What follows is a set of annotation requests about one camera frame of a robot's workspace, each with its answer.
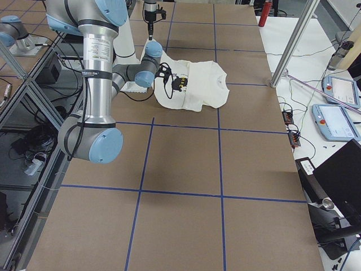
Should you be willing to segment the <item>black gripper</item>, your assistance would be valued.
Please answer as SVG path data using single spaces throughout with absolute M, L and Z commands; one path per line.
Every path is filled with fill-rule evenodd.
M 148 39 L 153 40 L 153 31 L 154 31 L 154 22 L 157 19 L 156 11 L 147 11 L 145 10 L 144 13 L 144 21 L 147 23 L 148 28 Z

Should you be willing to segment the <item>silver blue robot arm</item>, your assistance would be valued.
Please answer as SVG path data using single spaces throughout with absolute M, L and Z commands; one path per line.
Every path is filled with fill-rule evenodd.
M 153 39 L 153 26 L 157 18 L 157 2 L 144 1 L 143 3 L 143 20 L 147 23 L 148 39 Z
M 58 143 L 69 159 L 107 164 L 121 152 L 123 135 L 111 116 L 112 99 L 129 81 L 149 88 L 160 68 L 162 46 L 152 40 L 138 64 L 114 64 L 122 41 L 131 41 L 125 1 L 47 1 L 52 30 L 83 37 L 83 109 L 62 124 Z

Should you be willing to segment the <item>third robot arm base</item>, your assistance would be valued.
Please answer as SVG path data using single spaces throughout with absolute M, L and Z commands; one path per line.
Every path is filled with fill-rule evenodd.
M 1 42 L 14 56 L 35 57 L 48 39 L 30 34 L 17 16 L 9 15 L 1 18 Z

